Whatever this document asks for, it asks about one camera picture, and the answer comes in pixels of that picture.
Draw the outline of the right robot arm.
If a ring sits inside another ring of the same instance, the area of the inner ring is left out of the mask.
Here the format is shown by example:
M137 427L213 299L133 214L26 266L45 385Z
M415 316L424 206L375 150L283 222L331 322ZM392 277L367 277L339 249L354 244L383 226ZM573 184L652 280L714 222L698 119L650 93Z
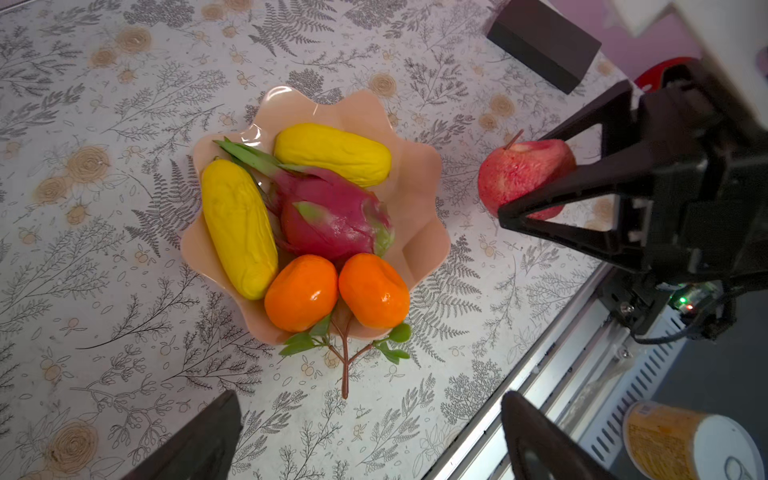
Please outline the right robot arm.
M763 1L618 1L632 34L674 13L703 53L666 70L634 98L620 82L551 132L603 129L599 161L500 207L500 225L607 262L620 271L605 303L631 337L668 302L661 288L715 281L719 297L676 303L681 336L713 339L737 297L767 286L767 51Z

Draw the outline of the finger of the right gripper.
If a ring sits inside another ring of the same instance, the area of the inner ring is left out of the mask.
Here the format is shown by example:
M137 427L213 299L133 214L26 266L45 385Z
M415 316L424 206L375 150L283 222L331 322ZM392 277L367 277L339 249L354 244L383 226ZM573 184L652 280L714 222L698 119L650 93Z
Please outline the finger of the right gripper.
M533 192L503 205L502 228L516 231L590 255L631 272L646 272L658 259L652 243L652 207L636 207L654 193L654 156L647 142L639 142L591 165L577 169ZM616 195L620 199L615 226L591 230L550 221L533 214L555 206Z
M645 144L640 141L633 84L623 80L574 113L541 140L569 140L591 127L601 128L601 158L644 158Z

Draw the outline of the orange tangerines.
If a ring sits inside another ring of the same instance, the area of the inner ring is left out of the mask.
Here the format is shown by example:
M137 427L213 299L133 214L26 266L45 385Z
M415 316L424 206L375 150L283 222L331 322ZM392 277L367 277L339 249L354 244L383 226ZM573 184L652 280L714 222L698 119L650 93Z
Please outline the orange tangerines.
M393 364L410 358L400 347L412 335L406 323L410 291L394 267L374 254L356 254L341 268L317 255L300 256L271 283L264 306L268 319L291 334L282 356L326 348L339 360L343 399L349 396L351 367L366 353L377 350ZM387 335L352 353L354 322Z

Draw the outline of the red apple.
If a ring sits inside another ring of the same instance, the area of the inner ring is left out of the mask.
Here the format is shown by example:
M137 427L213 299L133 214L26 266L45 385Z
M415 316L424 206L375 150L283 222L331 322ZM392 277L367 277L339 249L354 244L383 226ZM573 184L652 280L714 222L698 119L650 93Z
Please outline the red apple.
M477 180L479 199L497 218L503 205L576 168L575 156L562 140L509 143L492 151L481 164Z

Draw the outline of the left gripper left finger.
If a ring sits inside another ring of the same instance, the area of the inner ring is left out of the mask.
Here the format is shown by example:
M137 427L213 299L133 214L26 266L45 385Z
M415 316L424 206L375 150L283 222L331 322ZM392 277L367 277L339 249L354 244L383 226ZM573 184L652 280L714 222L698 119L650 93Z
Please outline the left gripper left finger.
M241 429L237 394L227 390L124 479L227 479Z

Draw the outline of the pink dragon fruit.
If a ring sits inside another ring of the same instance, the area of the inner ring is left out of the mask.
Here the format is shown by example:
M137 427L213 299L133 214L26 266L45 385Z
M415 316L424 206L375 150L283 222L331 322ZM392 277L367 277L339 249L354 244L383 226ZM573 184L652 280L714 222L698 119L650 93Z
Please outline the pink dragon fruit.
M328 169L284 164L227 138L216 144L271 180L267 207L280 220L284 250L341 265L357 254L382 257L394 244L394 225L372 192Z

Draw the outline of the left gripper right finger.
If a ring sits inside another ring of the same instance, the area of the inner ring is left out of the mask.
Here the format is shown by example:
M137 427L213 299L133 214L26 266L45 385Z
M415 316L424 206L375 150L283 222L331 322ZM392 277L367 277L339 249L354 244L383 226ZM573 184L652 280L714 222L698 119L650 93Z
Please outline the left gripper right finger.
M515 479L615 479L519 392L502 397L501 419Z

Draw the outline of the yellow fruit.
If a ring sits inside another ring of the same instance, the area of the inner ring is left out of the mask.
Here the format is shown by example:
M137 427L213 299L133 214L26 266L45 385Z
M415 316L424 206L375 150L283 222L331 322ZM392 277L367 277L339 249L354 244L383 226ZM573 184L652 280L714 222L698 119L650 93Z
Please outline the yellow fruit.
M202 172L202 210L221 265L236 291L264 298L278 273L268 211L250 174L215 158Z
M364 188L381 184L392 170L392 154L383 144L314 123L281 131L274 156L284 164L331 170Z

